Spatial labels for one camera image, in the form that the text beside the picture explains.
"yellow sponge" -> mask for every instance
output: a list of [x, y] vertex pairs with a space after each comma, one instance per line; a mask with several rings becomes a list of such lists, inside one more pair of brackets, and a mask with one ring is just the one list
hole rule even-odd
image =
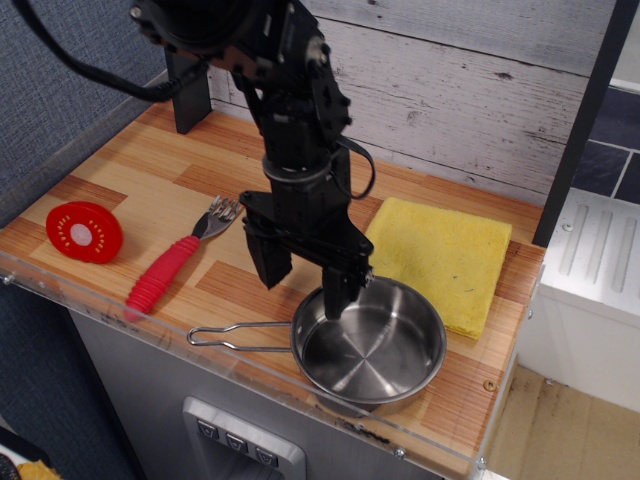
[[371, 265], [419, 291], [447, 329], [478, 339], [511, 239], [509, 224], [397, 198], [367, 230]]

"gray tile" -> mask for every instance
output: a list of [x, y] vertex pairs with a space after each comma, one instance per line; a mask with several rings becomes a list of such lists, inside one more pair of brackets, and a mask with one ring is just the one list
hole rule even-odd
[[640, 205], [640, 153], [634, 153], [631, 157], [616, 198]]
[[587, 142], [572, 186], [610, 197], [628, 156], [626, 150]]
[[589, 138], [640, 150], [640, 95], [609, 88]]

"white vent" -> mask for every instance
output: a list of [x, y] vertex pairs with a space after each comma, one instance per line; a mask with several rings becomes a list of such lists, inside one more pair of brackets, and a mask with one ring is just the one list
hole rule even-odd
[[541, 285], [638, 316], [640, 205], [571, 189]]

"wooden floor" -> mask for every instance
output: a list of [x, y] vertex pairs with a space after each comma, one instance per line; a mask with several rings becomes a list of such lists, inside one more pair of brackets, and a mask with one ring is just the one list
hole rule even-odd
[[640, 413], [517, 367], [487, 459], [510, 480], [637, 480]]

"black cable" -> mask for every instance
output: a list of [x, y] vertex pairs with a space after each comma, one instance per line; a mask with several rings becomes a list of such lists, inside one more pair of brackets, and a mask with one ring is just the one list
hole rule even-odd
[[356, 142], [348, 139], [347, 137], [343, 137], [342, 135], [338, 137], [337, 143], [338, 145], [341, 145], [346, 149], [351, 150], [352, 152], [362, 155], [364, 158], [367, 159], [367, 161], [369, 162], [369, 165], [371, 165], [371, 178], [369, 179], [369, 184], [367, 185], [367, 188], [365, 188], [364, 192], [362, 192], [359, 195], [354, 195], [353, 193], [348, 191], [344, 187], [344, 185], [342, 185], [338, 181], [338, 178], [336, 177], [335, 173], [331, 171], [331, 176], [333, 177], [333, 180], [336, 182], [336, 185], [338, 186], [338, 190], [340, 190], [344, 195], [351, 198], [352, 200], [362, 200], [363, 198], [367, 197], [369, 193], [371, 193], [371, 189], [373, 188], [373, 185], [376, 182], [376, 165], [373, 161], [373, 157], [371, 157], [369, 152], [367, 152], [364, 148], [362, 148]]
[[27, 0], [12, 0], [14, 7], [36, 36], [58, 57], [58, 59], [75, 73], [101, 85], [119, 90], [132, 97], [147, 102], [165, 102], [175, 97], [184, 87], [192, 84], [208, 67], [208, 61], [203, 59], [185, 70], [178, 78], [153, 87], [141, 87], [113, 73], [88, 65], [73, 58], [51, 36], [42, 24]]

